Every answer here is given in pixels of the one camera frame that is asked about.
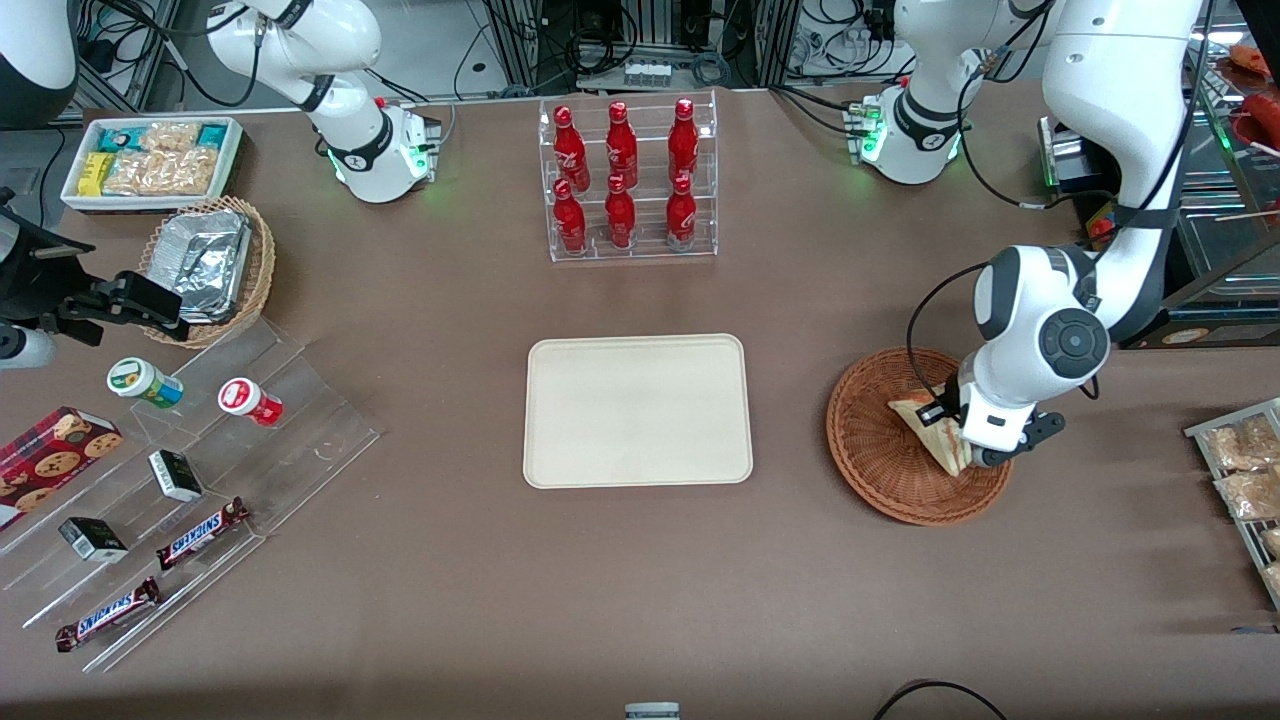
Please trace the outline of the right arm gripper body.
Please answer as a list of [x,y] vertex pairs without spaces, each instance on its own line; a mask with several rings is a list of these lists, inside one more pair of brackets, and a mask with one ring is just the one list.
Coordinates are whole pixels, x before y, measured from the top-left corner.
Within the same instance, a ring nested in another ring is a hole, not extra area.
[[4,372],[36,369],[52,363],[67,320],[59,307],[73,243],[33,225],[9,208],[15,193],[3,190],[3,340]]

